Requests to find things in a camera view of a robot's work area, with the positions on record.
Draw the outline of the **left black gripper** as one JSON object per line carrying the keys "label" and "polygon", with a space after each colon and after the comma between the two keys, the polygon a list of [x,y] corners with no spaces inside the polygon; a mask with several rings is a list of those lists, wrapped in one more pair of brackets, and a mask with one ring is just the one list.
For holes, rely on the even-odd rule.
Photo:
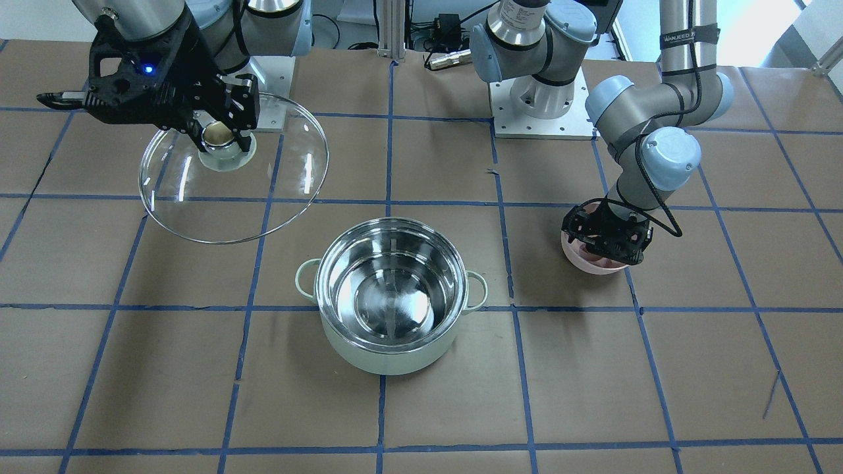
{"label": "left black gripper", "polygon": [[638,220],[635,213],[623,220],[619,218],[609,204],[599,204],[598,211],[590,214],[590,220],[600,216],[600,233],[596,240],[586,238],[584,233],[586,214],[578,213],[568,227],[571,239],[574,237],[586,242],[587,250],[593,254],[602,255],[611,260],[636,266],[643,260],[643,253],[651,243],[653,229],[650,222]]}

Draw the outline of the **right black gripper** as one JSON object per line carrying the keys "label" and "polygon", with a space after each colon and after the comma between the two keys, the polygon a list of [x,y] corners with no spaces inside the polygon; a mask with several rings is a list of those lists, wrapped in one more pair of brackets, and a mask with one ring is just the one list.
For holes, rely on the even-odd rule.
{"label": "right black gripper", "polygon": [[[111,125],[154,125],[187,134],[202,152],[249,152],[259,117],[253,73],[223,77],[186,5],[87,5],[97,34],[90,48],[85,111]],[[195,111],[228,134],[213,143]]]}

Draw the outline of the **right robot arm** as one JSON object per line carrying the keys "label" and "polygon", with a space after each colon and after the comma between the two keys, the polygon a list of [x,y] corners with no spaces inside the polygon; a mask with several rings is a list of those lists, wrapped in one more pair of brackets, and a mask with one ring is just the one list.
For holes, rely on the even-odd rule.
{"label": "right robot arm", "polygon": [[308,1],[76,1],[96,28],[87,89],[42,94],[54,108],[85,110],[111,125],[154,125],[209,142],[207,112],[241,151],[258,124],[253,56],[304,56],[312,48]]}

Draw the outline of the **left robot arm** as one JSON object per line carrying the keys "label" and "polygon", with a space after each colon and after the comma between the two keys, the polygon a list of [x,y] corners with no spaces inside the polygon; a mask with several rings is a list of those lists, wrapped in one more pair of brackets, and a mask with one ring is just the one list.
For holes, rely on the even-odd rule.
{"label": "left robot arm", "polygon": [[[701,146],[686,132],[728,110],[734,87],[717,72],[717,2],[659,3],[661,81],[635,85],[623,75],[598,83],[584,107],[621,173],[605,197],[573,207],[561,247],[574,266],[603,275],[636,266],[651,243],[651,216],[692,177]],[[498,1],[470,33],[477,75],[488,84],[514,79],[510,101],[540,119],[566,113],[594,14],[576,1]]]}

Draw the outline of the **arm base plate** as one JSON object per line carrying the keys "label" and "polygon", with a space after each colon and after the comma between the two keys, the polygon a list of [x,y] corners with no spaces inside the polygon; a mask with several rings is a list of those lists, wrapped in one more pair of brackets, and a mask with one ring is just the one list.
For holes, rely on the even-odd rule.
{"label": "arm base plate", "polygon": [[495,136],[519,139],[590,140],[598,136],[586,111],[588,89],[584,72],[560,87],[534,77],[489,84]]}
{"label": "arm base plate", "polygon": [[259,112],[257,130],[280,131],[287,118],[293,72],[297,59],[286,56],[253,56],[244,72],[252,73],[259,82]]}

